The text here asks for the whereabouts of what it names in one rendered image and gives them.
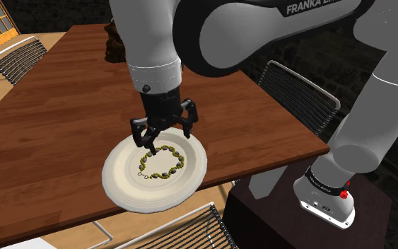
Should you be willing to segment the wooden dining table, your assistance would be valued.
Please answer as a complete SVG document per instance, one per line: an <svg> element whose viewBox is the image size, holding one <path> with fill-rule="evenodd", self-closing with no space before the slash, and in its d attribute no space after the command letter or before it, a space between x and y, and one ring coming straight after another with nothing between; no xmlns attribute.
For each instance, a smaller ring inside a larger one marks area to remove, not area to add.
<svg viewBox="0 0 398 249"><path fill-rule="evenodd" d="M105 61L106 39L101 24L73 26L0 101L0 247L121 212L101 171L144 109L127 66ZM197 105L203 188L328 152L242 72L185 69L180 92Z"/></svg>

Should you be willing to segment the dark brown lumpy figure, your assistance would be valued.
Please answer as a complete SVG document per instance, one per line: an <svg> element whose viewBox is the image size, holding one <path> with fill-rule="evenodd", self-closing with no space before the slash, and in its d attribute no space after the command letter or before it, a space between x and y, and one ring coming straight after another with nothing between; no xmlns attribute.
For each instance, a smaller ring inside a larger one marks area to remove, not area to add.
<svg viewBox="0 0 398 249"><path fill-rule="evenodd" d="M105 60L113 64L126 62L126 50L113 19L104 27L104 30L108 34Z"/></svg>

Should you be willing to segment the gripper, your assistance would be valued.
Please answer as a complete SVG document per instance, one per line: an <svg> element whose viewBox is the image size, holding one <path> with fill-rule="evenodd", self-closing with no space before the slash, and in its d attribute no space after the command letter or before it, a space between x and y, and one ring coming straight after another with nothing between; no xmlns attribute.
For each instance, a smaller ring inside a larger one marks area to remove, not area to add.
<svg viewBox="0 0 398 249"><path fill-rule="evenodd" d="M156 155L154 140L161 130L175 124L181 124L184 136L190 138L193 124L198 122L197 108L189 98L181 103L179 87L167 93L140 93L140 96L146 117L130 119L133 140L138 147L143 146ZM187 111L187 117L182 116L183 110Z"/></svg>

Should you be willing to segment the dark robot stand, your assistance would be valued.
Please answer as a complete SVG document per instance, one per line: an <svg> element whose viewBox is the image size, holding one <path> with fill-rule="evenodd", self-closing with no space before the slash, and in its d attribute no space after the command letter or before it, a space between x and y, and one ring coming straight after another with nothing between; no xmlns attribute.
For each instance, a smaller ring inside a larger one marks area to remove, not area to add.
<svg viewBox="0 0 398 249"><path fill-rule="evenodd" d="M354 175L356 217L349 228L337 228L305 211L294 194L294 181L310 163L289 165L267 197L253 197L250 178L230 190L223 222L239 249L383 249L392 200L364 176Z"/></svg>

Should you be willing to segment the white round plate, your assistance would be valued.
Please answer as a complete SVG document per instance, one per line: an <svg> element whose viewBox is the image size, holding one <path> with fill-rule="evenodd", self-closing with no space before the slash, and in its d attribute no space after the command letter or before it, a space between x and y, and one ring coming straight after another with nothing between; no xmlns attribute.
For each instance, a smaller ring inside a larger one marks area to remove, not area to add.
<svg viewBox="0 0 398 249"><path fill-rule="evenodd" d="M154 141L156 155L137 147L133 137L118 143L107 157L102 184L105 194L129 212L151 214L176 207L202 184L207 156L194 136L170 128Z"/></svg>

